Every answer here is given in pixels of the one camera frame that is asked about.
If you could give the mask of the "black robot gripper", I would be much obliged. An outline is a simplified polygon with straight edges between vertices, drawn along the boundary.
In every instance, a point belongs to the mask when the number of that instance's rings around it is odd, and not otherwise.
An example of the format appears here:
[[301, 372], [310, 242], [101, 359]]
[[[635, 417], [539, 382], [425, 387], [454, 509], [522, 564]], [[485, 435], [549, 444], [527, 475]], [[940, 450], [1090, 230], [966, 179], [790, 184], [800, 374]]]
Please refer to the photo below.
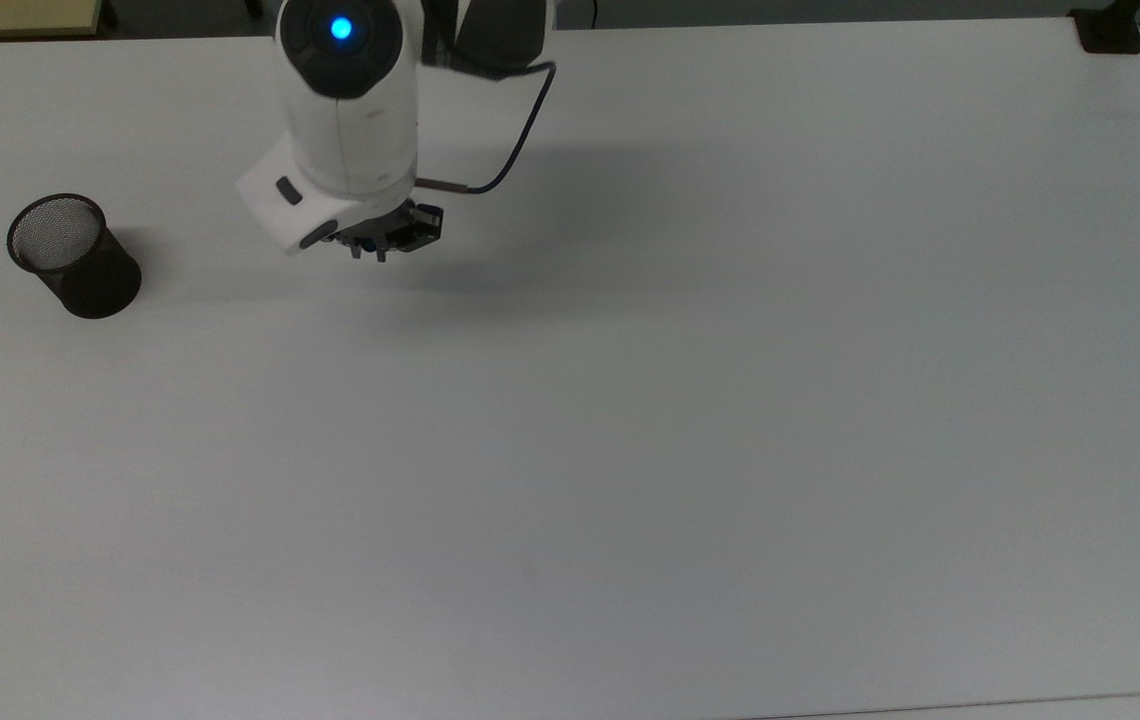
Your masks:
[[414, 252], [442, 236], [445, 210], [425, 202], [405, 201], [386, 215], [352, 224], [334, 234], [334, 242], [350, 249], [352, 259], [373, 254], [386, 263], [391, 252]]

